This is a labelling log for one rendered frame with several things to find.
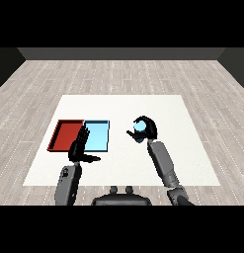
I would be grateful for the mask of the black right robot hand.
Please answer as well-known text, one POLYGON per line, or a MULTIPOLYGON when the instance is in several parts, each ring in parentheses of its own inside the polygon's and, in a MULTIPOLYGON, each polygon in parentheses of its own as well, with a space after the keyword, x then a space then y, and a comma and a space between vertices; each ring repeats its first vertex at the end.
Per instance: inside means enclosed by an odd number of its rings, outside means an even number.
POLYGON ((137 142, 142 142, 145 138, 156 139, 157 138, 157 127, 155 122, 147 116, 140 116, 133 121, 135 124, 144 122, 145 128, 135 129, 134 132, 128 130, 126 133, 130 135, 137 142))

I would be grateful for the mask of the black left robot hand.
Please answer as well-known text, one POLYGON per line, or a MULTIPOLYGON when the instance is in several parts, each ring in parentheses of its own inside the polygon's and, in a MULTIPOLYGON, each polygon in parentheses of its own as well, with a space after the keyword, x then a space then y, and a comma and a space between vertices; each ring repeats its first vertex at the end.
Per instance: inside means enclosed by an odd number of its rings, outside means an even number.
POLYGON ((68 151, 68 159, 73 162, 88 162, 100 161, 101 158, 98 156, 85 154, 85 146, 88 140, 90 131, 85 127, 81 126, 78 131, 76 139, 71 143, 68 151))

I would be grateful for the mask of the small blue can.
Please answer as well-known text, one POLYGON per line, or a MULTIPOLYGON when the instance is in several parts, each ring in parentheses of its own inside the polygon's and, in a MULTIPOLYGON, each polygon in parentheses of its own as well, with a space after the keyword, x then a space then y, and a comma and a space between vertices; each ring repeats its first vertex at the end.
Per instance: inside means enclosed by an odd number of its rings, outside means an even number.
POLYGON ((135 133, 135 141, 141 143, 145 139, 145 129, 146 123, 144 121, 139 121, 133 124, 133 129, 135 133))

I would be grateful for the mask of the red shallow open box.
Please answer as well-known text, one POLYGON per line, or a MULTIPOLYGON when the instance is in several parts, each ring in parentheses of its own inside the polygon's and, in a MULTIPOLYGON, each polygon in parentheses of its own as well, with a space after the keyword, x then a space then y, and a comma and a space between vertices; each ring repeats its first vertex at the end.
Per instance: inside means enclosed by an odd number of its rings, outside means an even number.
POLYGON ((59 120, 48 144, 47 151, 68 152, 83 123, 83 120, 59 120))

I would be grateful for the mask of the light blue shallow open box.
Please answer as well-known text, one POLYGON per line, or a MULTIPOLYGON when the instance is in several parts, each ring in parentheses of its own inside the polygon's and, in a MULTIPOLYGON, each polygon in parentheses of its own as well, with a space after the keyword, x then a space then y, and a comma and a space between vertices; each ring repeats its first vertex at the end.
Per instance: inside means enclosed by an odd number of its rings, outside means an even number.
POLYGON ((107 152, 110 122, 107 120, 87 120, 85 126, 90 131, 85 151, 107 152))

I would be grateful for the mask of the dark grey robot body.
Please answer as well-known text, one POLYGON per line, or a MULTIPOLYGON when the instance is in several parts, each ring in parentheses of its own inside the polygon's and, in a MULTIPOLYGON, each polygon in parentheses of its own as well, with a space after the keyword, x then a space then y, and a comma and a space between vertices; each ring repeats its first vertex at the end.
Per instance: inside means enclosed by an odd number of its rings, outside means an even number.
POLYGON ((117 186, 111 186, 110 192, 95 198, 92 206, 151 206, 148 198, 136 195, 132 186, 125 187, 125 193, 119 194, 117 186))

